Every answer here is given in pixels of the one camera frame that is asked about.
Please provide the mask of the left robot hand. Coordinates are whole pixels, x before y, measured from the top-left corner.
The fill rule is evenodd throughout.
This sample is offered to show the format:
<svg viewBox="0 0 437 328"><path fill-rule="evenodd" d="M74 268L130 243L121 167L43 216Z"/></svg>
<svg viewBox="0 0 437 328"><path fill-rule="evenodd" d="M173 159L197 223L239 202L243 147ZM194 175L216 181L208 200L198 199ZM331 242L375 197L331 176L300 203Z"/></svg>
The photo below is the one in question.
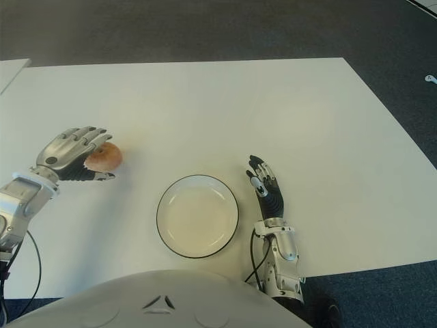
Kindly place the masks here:
<svg viewBox="0 0 437 328"><path fill-rule="evenodd" d="M104 128L69 128L39 153L33 173L58 181L112 180L115 175L89 169L85 159L111 138Z"/></svg>

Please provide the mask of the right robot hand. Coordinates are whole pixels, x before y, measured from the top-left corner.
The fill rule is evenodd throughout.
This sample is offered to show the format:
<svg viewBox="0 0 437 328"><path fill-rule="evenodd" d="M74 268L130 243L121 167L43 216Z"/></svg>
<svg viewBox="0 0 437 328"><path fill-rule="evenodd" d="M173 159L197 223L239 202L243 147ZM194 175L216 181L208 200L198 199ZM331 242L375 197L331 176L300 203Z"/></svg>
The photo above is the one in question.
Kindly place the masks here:
<svg viewBox="0 0 437 328"><path fill-rule="evenodd" d="M263 159L250 155L246 170L250 183L255 190L262 219L283 218L283 196L273 171Z"/></svg>

